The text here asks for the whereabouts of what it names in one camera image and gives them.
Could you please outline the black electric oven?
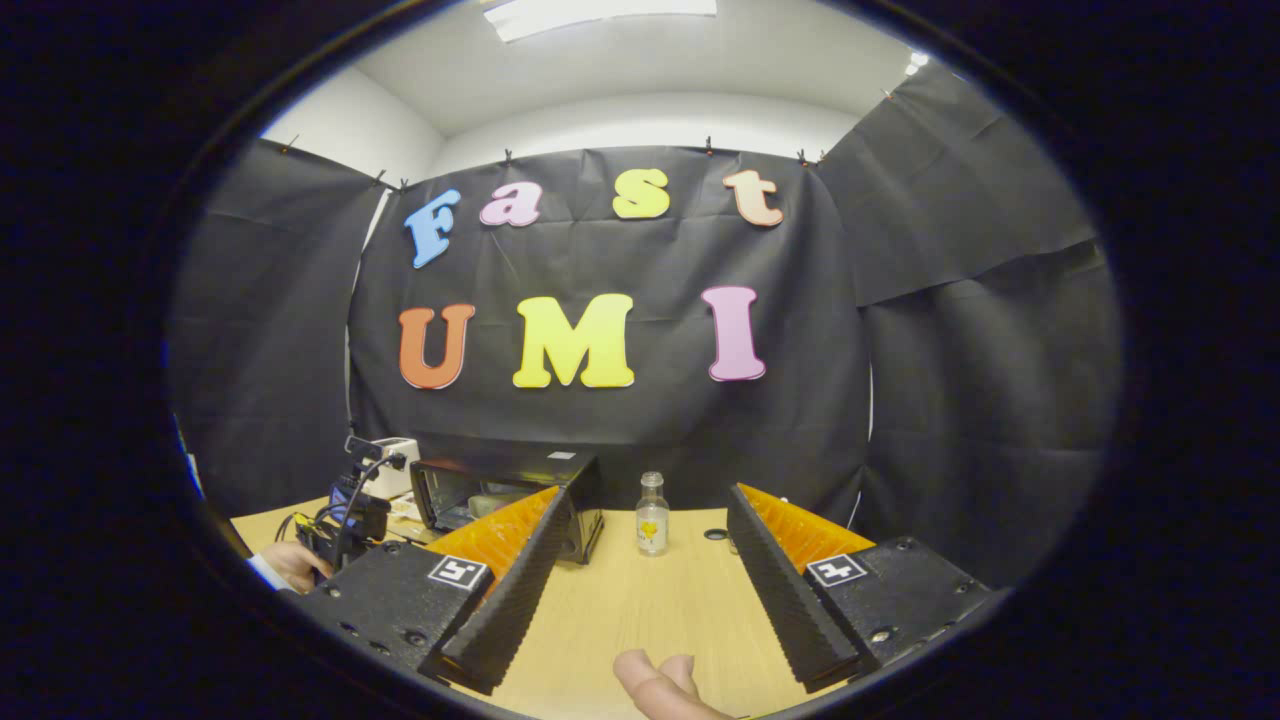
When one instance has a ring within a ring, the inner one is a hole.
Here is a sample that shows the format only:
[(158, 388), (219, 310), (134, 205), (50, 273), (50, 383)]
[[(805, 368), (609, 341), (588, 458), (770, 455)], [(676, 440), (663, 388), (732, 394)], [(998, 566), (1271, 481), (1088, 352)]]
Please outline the black electric oven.
[(570, 489), (570, 527), (559, 559), (590, 562), (605, 525), (598, 460), (576, 451), (490, 451), (410, 464), (425, 527), (449, 533), (552, 486)]

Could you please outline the white toaster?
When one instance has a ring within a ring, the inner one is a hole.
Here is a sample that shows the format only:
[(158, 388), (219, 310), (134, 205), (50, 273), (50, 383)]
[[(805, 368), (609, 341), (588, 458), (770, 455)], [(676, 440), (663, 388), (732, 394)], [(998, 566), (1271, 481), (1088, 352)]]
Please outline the white toaster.
[(374, 445), (381, 448), (383, 456), (403, 455), (401, 465), (388, 462), (381, 466), (378, 474), (367, 480), (364, 492), (376, 498), (392, 500), (408, 493), (412, 489), (410, 465), (420, 460), (419, 442), (413, 438), (390, 437), (375, 439)]

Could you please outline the long ceiling light panel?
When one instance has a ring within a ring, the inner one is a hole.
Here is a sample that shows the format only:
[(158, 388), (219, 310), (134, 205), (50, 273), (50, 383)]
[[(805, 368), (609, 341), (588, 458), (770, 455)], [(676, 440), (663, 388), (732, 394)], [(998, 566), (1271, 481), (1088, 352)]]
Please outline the long ceiling light panel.
[(584, 23), (652, 15), (714, 17), (717, 0), (511, 0), (484, 19), (504, 44)]

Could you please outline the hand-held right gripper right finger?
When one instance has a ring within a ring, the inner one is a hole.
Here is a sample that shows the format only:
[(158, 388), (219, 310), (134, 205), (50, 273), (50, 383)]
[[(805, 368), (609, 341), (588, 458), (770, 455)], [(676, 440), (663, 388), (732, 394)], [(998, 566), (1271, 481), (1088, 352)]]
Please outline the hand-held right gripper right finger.
[(727, 532), (810, 692), (918, 653), (993, 601), (919, 539), (876, 543), (744, 483), (730, 491)]

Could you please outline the clear bottle with yellow label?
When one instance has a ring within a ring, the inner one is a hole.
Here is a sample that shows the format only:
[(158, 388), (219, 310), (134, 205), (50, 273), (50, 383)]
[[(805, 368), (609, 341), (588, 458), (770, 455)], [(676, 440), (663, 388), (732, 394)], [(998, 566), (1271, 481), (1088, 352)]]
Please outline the clear bottle with yellow label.
[(641, 475), (641, 496), (635, 509), (637, 550), (649, 557), (668, 550), (669, 505), (664, 497), (664, 478), (658, 471)]

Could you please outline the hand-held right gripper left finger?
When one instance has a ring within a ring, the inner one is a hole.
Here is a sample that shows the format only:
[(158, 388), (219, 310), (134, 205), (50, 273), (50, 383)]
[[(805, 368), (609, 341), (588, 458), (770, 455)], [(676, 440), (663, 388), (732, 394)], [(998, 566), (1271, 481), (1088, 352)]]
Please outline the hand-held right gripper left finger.
[(489, 694), (536, 612), (570, 503), (552, 486), (425, 547), (384, 542), (300, 598), (353, 653), (413, 679)]

